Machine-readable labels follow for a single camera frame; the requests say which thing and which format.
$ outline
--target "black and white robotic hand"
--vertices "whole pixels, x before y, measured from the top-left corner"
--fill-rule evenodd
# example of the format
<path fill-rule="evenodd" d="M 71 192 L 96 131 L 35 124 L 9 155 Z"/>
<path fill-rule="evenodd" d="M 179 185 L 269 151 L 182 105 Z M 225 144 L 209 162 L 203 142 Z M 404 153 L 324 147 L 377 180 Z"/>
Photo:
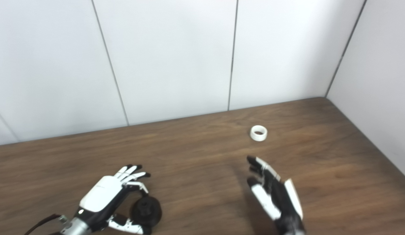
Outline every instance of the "black and white robotic hand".
<path fill-rule="evenodd" d="M 141 165 L 127 165 L 114 176 L 104 176 L 80 201 L 74 218 L 60 231 L 62 235 L 87 235 L 107 227 L 124 232 L 150 235 L 151 226 L 159 222 L 162 210 L 159 202 L 152 198 L 143 183 L 136 180 L 150 177 L 149 173 L 134 171 Z M 115 214 L 117 207 L 131 192 L 140 191 L 142 198 L 131 209 L 130 219 Z"/>
<path fill-rule="evenodd" d="M 274 221 L 280 235 L 305 235 L 303 211 L 291 179 L 281 182 L 274 169 L 258 157 L 248 156 L 250 171 L 248 184 L 263 209 Z"/>

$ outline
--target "wood grain tabletop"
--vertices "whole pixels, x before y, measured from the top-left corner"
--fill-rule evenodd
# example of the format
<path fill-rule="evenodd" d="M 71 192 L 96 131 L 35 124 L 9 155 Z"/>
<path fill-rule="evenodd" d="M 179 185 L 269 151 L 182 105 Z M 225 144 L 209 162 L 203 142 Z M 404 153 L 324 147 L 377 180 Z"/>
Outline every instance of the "wood grain tabletop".
<path fill-rule="evenodd" d="M 251 140 L 253 125 L 268 129 L 265 141 Z M 155 235 L 277 234 L 246 184 L 246 155 L 292 178 L 310 235 L 405 234 L 405 177 L 325 98 L 0 146 L 0 234 L 22 235 L 53 213 L 72 217 L 102 176 L 126 164 L 152 174 L 142 182 L 162 204 Z"/>

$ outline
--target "white cylindrical ring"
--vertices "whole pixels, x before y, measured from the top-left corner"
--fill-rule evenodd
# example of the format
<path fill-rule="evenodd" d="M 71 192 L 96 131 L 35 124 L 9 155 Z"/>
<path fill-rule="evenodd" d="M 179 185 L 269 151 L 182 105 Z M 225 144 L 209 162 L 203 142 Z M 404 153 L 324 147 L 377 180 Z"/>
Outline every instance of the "white cylindrical ring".
<path fill-rule="evenodd" d="M 256 125 L 251 128 L 251 138 L 255 141 L 264 141 L 267 135 L 268 130 L 263 126 Z"/>

